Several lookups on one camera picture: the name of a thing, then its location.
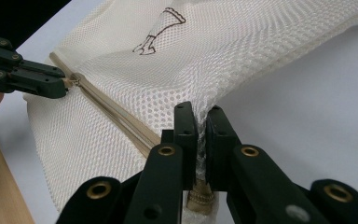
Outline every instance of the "beige zipper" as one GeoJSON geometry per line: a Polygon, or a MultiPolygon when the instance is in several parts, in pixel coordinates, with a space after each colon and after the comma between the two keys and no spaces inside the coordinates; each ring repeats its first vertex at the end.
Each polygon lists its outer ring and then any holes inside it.
{"type": "MultiPolygon", "coordinates": [[[[147,158],[150,149],[161,141],[158,135],[103,92],[95,88],[83,75],[73,73],[54,52],[50,53],[49,58],[68,77],[64,80],[65,87],[78,86],[85,96],[98,106],[147,158]]],[[[194,212],[208,215],[212,212],[213,202],[214,195],[209,185],[204,180],[197,179],[197,184],[187,195],[186,207],[194,212]]]]}

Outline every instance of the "laundry bag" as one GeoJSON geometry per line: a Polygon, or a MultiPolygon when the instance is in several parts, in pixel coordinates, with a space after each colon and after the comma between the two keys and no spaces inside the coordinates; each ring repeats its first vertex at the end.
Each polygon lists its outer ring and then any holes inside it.
{"type": "Polygon", "coordinates": [[[67,96],[24,96],[57,209],[95,176],[140,172],[161,130],[173,128],[173,108],[190,101],[198,184],[182,221],[213,223],[217,198],[203,181],[208,111],[357,24],[358,0],[104,1],[47,59],[76,84],[67,96]]]}

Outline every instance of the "white table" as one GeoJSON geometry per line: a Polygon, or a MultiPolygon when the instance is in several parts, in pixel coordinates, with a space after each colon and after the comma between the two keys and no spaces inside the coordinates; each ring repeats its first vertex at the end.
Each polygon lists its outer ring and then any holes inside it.
{"type": "MultiPolygon", "coordinates": [[[[73,0],[18,52],[42,63],[102,0],[73,0]]],[[[221,101],[243,143],[264,148],[297,184],[333,178],[358,189],[358,27],[221,101]]],[[[0,147],[35,223],[58,212],[37,158],[22,94],[0,106],[0,147]]],[[[232,223],[221,197],[217,223],[232,223]]]]}

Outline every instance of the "brass ring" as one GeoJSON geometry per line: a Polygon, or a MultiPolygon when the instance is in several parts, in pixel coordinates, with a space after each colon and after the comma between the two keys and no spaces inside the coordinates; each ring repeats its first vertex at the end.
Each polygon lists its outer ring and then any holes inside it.
{"type": "Polygon", "coordinates": [[[109,182],[99,181],[89,187],[87,190],[87,196],[91,199],[101,199],[108,195],[111,190],[112,187],[109,182]]]}
{"type": "Polygon", "coordinates": [[[158,150],[158,154],[162,156],[171,156],[175,153],[175,148],[173,147],[161,147],[158,150]]]}
{"type": "Polygon", "coordinates": [[[330,196],[330,198],[342,203],[348,203],[353,200],[353,196],[339,185],[327,185],[324,187],[324,192],[330,196]]]}
{"type": "Polygon", "coordinates": [[[243,153],[243,155],[248,157],[256,157],[259,154],[258,150],[254,147],[243,147],[241,149],[241,152],[243,153]]]}

